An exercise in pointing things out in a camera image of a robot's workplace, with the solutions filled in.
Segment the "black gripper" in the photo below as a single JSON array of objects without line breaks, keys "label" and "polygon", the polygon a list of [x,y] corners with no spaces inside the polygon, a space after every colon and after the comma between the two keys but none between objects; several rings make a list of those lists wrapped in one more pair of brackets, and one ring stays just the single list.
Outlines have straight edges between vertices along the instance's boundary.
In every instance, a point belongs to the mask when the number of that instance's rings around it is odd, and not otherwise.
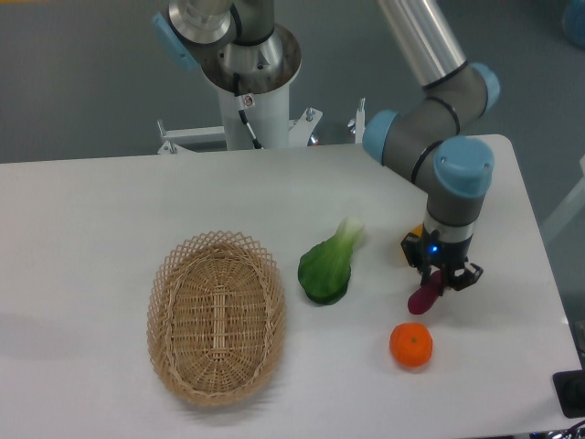
[{"label": "black gripper", "polygon": [[462,291],[476,284],[484,273],[484,269],[472,262],[467,262],[467,252],[471,238],[464,241],[441,241],[437,231],[428,233],[424,230],[421,236],[409,232],[401,241],[400,247],[410,267],[420,275],[420,285],[425,285],[431,278],[431,267],[440,269],[441,292],[447,290]]}]

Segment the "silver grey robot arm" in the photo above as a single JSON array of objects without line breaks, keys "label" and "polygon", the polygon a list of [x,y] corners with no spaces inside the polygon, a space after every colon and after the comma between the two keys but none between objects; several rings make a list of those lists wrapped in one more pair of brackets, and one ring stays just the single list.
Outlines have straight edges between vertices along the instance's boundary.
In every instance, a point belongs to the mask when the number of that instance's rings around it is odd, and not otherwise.
[{"label": "silver grey robot arm", "polygon": [[[434,1],[383,1],[383,16],[422,87],[405,114],[384,111],[357,141],[381,165],[428,196],[420,233],[401,248],[420,274],[421,298],[475,284],[468,260],[473,227],[492,181],[494,156],[461,130],[497,101],[500,85],[485,65],[469,63]],[[221,114],[229,148],[286,147],[289,105],[270,105],[301,65],[296,38],[274,19],[271,1],[172,1],[153,19],[175,62],[201,69],[226,100]]]}]

